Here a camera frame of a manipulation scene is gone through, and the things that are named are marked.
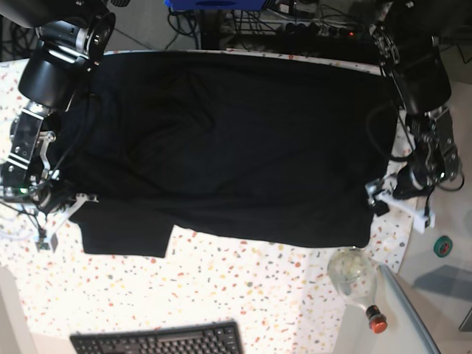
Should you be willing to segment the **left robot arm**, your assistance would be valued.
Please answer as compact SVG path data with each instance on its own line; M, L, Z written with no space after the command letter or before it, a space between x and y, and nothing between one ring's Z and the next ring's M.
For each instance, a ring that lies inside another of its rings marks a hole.
M440 45L471 11L470 1L382 1L370 35L380 56L379 69L388 80L393 101L372 110L368 119L393 109L412 149L385 187L389 176L366 185L377 215L391 206L406 209L412 198L430 198L433 191L464 176L454 141L449 108L451 84L440 57Z

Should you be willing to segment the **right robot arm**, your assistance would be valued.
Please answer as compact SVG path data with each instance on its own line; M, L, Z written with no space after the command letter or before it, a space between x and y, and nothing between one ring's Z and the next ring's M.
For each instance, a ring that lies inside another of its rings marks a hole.
M38 248L53 249L57 230L91 199L75 195L59 179L75 142L56 162L47 156L59 135L53 120L80 99L100 65L116 16L106 1L2 1L1 15L38 36L18 85L28 103L10 130L12 147L1 165L1 199L19 205L19 212L33 219Z

